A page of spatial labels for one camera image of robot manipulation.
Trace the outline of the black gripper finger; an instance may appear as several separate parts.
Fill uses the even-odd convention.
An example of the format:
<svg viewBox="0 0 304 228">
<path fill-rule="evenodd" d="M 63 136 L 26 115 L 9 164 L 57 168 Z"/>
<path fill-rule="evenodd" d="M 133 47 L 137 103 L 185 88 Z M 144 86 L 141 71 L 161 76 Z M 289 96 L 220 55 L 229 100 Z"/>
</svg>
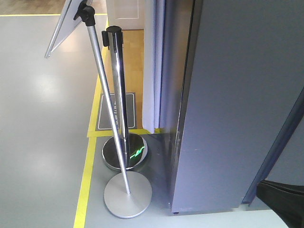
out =
<svg viewBox="0 0 304 228">
<path fill-rule="evenodd" d="M 262 180 L 256 196 L 290 228 L 304 226 L 304 187 Z"/>
</svg>

